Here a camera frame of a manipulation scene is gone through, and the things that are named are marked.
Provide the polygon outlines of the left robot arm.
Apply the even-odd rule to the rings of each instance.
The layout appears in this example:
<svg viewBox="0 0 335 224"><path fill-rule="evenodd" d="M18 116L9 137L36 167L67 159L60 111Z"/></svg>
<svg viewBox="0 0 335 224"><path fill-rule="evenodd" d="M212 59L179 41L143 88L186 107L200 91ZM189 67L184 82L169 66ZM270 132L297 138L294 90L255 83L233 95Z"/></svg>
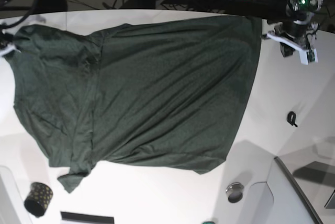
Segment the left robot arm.
<svg viewBox="0 0 335 224"><path fill-rule="evenodd" d="M318 61L317 50L312 45L320 24L312 18L321 9L323 0L255 0L273 14L266 19L274 28L262 35L263 40L272 39L280 43L283 57L299 53L304 65Z"/></svg>

